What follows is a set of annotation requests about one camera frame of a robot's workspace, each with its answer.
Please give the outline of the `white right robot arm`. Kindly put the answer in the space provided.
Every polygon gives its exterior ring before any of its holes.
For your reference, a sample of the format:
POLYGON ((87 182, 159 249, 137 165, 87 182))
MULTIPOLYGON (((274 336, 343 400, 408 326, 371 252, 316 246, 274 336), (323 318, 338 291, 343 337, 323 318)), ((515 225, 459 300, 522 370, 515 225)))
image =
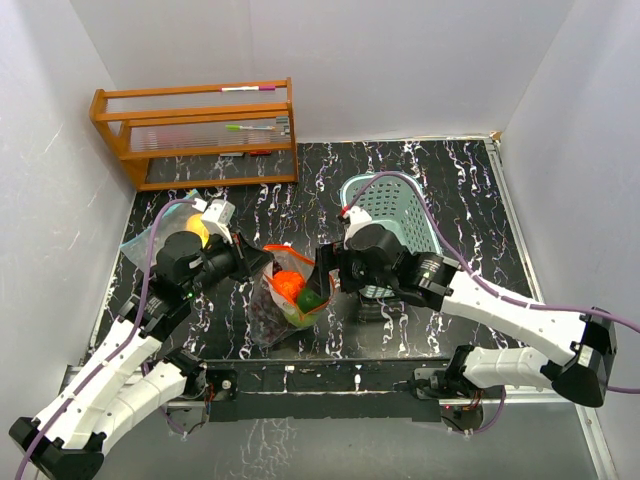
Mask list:
POLYGON ((512 298, 453 259, 411 252, 379 224, 318 247, 299 303, 326 302, 333 272, 345 293, 382 287, 410 305, 473 320, 524 342, 512 349, 457 347, 445 369, 414 376, 414 389, 427 396, 471 397, 488 388, 526 386, 550 389, 586 407, 604 403, 616 337, 602 310, 551 311, 527 297, 512 298))

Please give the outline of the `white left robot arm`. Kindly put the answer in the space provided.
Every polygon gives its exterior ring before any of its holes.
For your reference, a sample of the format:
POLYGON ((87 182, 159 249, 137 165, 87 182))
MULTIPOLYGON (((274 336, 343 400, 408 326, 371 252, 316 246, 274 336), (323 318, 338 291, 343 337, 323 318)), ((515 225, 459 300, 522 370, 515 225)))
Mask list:
POLYGON ((273 259, 236 233, 170 235, 150 250, 140 290, 112 324, 102 345, 59 395, 33 417, 20 417, 9 435, 27 465, 50 479, 92 479, 108 451, 138 423, 176 397, 194 399, 206 387, 200 360, 176 349, 130 379, 191 312, 194 296, 230 279, 245 283, 273 259))

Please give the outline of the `orange zip plastic bag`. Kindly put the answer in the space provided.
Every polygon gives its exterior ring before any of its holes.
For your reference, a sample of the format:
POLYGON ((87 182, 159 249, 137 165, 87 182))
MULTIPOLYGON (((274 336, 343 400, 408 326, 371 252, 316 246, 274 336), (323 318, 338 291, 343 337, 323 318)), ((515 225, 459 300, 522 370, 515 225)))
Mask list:
MULTIPOLYGON (((283 297, 273 288, 273 275, 282 270, 296 271, 304 277, 307 283, 307 280, 314 269, 314 264, 315 264, 314 261, 300 254, 289 245, 270 244, 265 246, 264 250, 273 254, 273 261, 270 262, 266 267, 264 267, 262 271, 254 277, 252 293, 256 289, 268 290, 271 294, 273 301, 283 312, 283 315, 285 312, 291 312, 291 311, 299 311, 303 313, 297 307, 296 301, 292 301, 287 297, 283 297)), ((335 291, 335 283, 332 276, 330 276, 330 286, 331 286, 331 294, 328 302, 310 312, 319 312, 321 316, 321 314, 326 310, 329 304, 329 301, 331 300, 333 293, 335 291)), ((308 328, 298 329, 292 326, 291 324, 289 324, 290 333, 288 334, 287 337, 291 336, 297 331, 301 331, 305 329, 308 329, 308 328)))

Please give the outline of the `yellow apple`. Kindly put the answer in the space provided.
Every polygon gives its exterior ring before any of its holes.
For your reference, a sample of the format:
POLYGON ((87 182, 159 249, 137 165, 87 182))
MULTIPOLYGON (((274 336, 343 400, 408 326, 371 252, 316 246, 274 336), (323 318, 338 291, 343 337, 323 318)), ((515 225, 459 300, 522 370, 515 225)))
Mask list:
POLYGON ((209 231, 202 223, 201 217, 200 213, 191 215, 185 223, 185 230, 196 234, 200 238, 202 246, 205 247, 209 240, 209 231))

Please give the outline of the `blue zip top bag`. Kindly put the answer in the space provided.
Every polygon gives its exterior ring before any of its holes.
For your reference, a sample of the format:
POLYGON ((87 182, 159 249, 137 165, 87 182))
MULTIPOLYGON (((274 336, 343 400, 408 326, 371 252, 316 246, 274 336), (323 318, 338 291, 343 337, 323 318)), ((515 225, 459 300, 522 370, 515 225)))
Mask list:
POLYGON ((192 189, 185 199, 193 204, 179 202, 172 204, 162 215, 155 234, 151 235, 154 221, 141 233, 120 245, 120 252, 140 271, 146 271, 156 263, 156 257, 167 238, 185 230, 187 219, 197 213, 193 208, 194 200, 202 199, 200 193, 192 189))

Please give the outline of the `orange pumpkin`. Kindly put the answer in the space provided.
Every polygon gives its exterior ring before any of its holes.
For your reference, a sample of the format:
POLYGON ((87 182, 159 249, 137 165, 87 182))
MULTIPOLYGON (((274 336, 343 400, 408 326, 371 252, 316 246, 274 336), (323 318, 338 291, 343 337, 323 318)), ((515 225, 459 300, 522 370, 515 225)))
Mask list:
POLYGON ((292 301, 296 301, 305 285, 304 277, 296 271, 282 270, 273 275, 273 288, 292 301))

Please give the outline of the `purple grapes bunch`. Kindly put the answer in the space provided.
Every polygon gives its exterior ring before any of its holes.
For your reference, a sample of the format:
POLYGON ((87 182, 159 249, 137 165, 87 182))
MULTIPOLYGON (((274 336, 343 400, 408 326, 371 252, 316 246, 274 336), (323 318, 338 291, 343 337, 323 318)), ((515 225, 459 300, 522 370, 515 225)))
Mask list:
POLYGON ((260 347, 270 347, 284 340, 289 323, 268 290, 253 291, 248 310, 251 338, 260 347))

